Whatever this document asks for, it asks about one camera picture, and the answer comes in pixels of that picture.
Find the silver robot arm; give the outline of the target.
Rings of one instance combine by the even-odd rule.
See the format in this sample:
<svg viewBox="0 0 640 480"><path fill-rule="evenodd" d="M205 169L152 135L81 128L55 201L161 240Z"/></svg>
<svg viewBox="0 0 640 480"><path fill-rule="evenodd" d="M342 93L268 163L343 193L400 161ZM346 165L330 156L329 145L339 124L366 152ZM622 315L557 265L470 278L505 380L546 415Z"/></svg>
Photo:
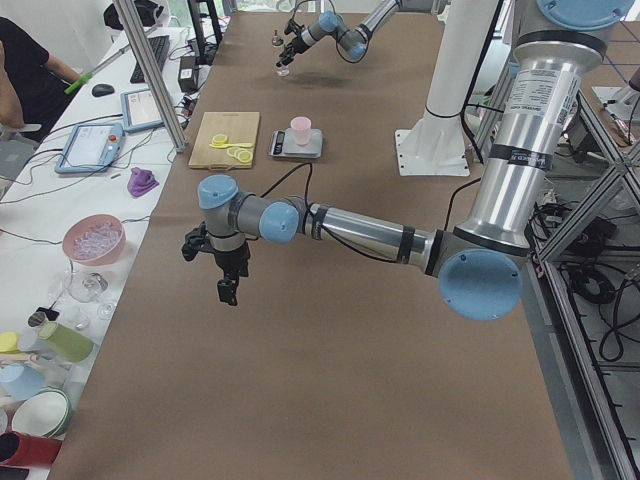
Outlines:
<svg viewBox="0 0 640 480"><path fill-rule="evenodd" d="M202 180L198 202L207 244L224 270L220 299L236 300L248 273L249 237L288 244L332 239L383 264L413 265L430 276L441 301L472 320L509 314L521 296L528 254L524 230L580 76L605 50L604 32L555 24L545 3L526 5L515 44L521 68L479 190L465 221L424 231L417 219L438 217L444 183L468 174L458 111L491 33L493 2L457 1L445 25L404 13L394 18L358 68L342 67L322 48L290 80L268 76L267 31L274 14L239 15L218 67L240 104L259 108L275 135L276 159L301 155L329 203L307 194L257 194L267 168L248 177ZM311 118L324 146L319 163L296 147L285 122Z"/></svg>
<svg viewBox="0 0 640 480"><path fill-rule="evenodd" d="M337 53L345 62L359 63L366 56L376 30L404 6L403 1L382 1L358 26L351 28L335 11L332 2L331 9L320 13L311 24L299 24L295 17L304 4L305 1L298 1L291 10L284 34L292 35L292 38L281 47L277 68L288 67L297 55L305 53L324 38L334 41Z"/></svg>

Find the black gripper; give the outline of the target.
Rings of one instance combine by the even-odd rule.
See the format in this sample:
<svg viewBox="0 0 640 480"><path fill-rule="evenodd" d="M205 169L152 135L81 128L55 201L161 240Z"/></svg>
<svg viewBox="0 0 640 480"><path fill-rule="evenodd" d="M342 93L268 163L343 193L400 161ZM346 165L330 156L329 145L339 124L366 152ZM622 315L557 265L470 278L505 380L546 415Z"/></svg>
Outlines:
<svg viewBox="0 0 640 480"><path fill-rule="evenodd" d="M313 45L313 37L308 30L296 33L292 40L285 46L282 54L276 62L277 68L287 68L298 54L304 53Z"/></svg>
<svg viewBox="0 0 640 480"><path fill-rule="evenodd" d="M249 276L249 245L244 234L226 237L208 234L215 262L223 271L217 282L219 300L229 306L237 306L237 289L241 277Z"/></svg>

